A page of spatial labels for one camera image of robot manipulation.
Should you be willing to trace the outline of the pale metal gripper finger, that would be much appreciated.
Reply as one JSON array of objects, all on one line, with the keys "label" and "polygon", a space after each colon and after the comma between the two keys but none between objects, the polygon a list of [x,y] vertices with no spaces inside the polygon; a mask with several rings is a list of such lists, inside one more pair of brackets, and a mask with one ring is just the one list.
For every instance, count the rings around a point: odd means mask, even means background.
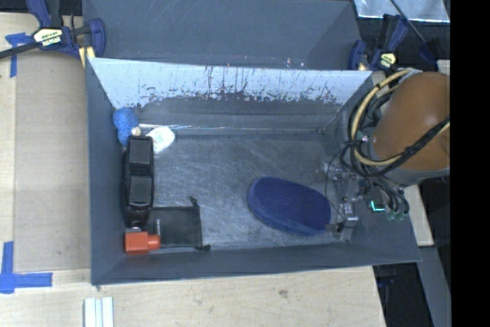
[{"label": "pale metal gripper finger", "polygon": [[354,203],[344,201],[332,207],[332,215],[330,223],[326,225],[326,231],[337,241],[350,242],[359,221]]},{"label": "pale metal gripper finger", "polygon": [[358,178],[354,172],[351,172],[339,162],[321,162],[318,170],[325,182],[333,181],[340,183],[342,181],[355,181]]}]

